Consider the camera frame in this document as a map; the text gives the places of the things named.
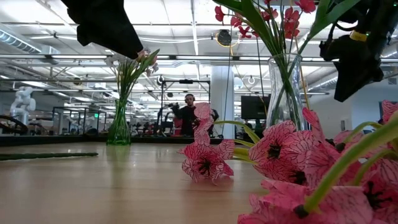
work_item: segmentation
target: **flower stem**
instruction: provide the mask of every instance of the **flower stem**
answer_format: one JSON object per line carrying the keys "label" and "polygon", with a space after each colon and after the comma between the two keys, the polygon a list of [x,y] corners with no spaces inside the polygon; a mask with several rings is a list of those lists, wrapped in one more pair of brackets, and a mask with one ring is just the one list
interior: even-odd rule
{"label": "flower stem", "polygon": [[317,189],[308,197],[304,204],[306,212],[310,213],[318,208],[318,204],[326,197],[331,187],[344,174],[347,168],[371,149],[383,145],[398,137],[398,113],[387,124],[375,132],[368,134],[340,157],[319,183]]}
{"label": "flower stem", "polygon": [[351,139],[358,134],[360,131],[362,131],[363,128],[365,128],[366,126],[372,126],[375,129],[379,129],[382,127],[381,124],[376,123],[376,122],[372,122],[372,121],[367,121],[367,122],[363,122],[362,124],[358,125],[354,130],[352,130],[351,134],[349,136],[347,136],[346,139],[344,139],[343,143],[347,143],[350,142]]}
{"label": "flower stem", "polygon": [[363,175],[366,173],[366,171],[369,170],[369,168],[379,159],[383,158],[385,155],[390,154],[390,153],[395,153],[393,150],[391,149],[384,149],[383,151],[377,153],[376,155],[372,156],[370,159],[368,159],[368,161],[366,161],[361,168],[359,169],[359,171],[356,173],[354,181],[353,181],[353,185],[354,186],[359,186],[361,183],[361,180],[363,178]]}

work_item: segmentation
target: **white column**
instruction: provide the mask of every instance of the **white column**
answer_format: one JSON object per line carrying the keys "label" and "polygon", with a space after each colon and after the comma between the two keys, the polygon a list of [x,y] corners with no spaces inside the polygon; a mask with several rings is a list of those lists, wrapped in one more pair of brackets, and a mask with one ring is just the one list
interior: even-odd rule
{"label": "white column", "polygon": [[[227,66],[213,66],[211,71],[211,108],[217,110],[220,116],[219,121],[234,121],[234,74],[232,67],[228,69]],[[234,139],[234,129],[235,127],[232,124],[225,124],[224,131],[222,125],[216,125],[214,134],[222,134],[225,139]]]}

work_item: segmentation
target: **ceiling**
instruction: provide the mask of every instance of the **ceiling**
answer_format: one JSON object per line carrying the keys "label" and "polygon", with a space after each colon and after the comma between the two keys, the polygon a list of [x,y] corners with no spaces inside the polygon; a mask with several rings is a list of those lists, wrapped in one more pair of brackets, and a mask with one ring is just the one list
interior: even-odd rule
{"label": "ceiling", "polygon": [[[211,0],[124,0],[124,8],[129,20],[134,25],[136,32],[144,46],[151,50],[160,49],[161,55],[217,55],[229,56],[228,47],[223,47],[213,38],[220,29],[230,29],[229,19],[226,17],[223,26],[215,19],[214,8],[217,6]],[[308,34],[314,21],[315,13],[303,14],[300,19],[300,33],[298,40]],[[86,47],[76,40],[76,24],[69,18],[66,6],[60,0],[2,0],[0,7],[0,30],[3,27],[12,32],[18,38],[29,42],[33,46],[51,46],[53,51],[61,55],[110,55],[112,51],[90,44]],[[328,36],[329,28],[321,31],[306,47],[302,55],[306,58],[318,58],[318,45]],[[335,37],[346,34],[341,30],[335,30]],[[270,56],[264,44],[255,38],[239,40],[238,28],[232,29],[235,45],[231,48],[233,55],[257,57]],[[0,54],[26,54],[15,47],[0,42]],[[57,60],[58,64],[38,59],[0,58],[0,73],[7,78],[52,79],[72,80],[99,80],[96,83],[82,83],[75,85],[72,82],[45,83],[47,88],[84,89],[90,90],[100,86],[108,90],[116,88],[114,74],[104,64],[104,60],[92,60],[86,58],[70,57]],[[332,63],[318,60],[312,63],[307,60],[303,63],[303,76],[307,86],[319,85],[336,77],[336,70]],[[159,90],[157,80],[162,76],[166,80],[192,79],[207,81],[212,76],[212,67],[227,65],[226,61],[215,60],[159,60],[159,70],[151,77],[141,76],[138,85],[134,87],[131,98],[147,108],[159,109],[160,93],[145,93],[147,90]],[[236,101],[248,91],[260,91],[261,79],[265,91],[271,90],[269,69],[267,62],[261,62],[261,73],[258,61],[233,62],[232,72],[235,76],[235,89],[242,93],[236,94]],[[182,91],[197,91],[196,98],[208,100],[203,85],[186,85],[174,83],[168,91],[175,93],[173,98],[166,100],[183,100]],[[84,103],[69,96],[82,96],[81,93],[63,92],[67,96],[65,101]],[[110,103],[112,98],[104,97],[99,92],[83,92],[85,98],[91,98],[93,102]]]}

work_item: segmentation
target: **green glass vase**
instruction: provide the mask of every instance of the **green glass vase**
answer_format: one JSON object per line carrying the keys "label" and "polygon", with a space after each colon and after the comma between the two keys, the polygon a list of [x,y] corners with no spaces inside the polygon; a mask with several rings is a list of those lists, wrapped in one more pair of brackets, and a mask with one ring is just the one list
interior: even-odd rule
{"label": "green glass vase", "polygon": [[106,145],[127,146],[131,144],[130,129],[126,121],[127,101],[116,101],[116,114],[108,131]]}

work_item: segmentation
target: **table surface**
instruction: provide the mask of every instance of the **table surface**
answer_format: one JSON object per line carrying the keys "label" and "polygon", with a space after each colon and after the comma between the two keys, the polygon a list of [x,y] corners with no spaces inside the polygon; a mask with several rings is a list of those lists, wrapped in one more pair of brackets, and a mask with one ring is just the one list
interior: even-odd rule
{"label": "table surface", "polygon": [[106,147],[103,142],[2,147],[1,153],[97,152],[98,157],[0,162],[0,223],[236,223],[264,194],[250,164],[227,161],[217,186],[181,170],[178,144]]}

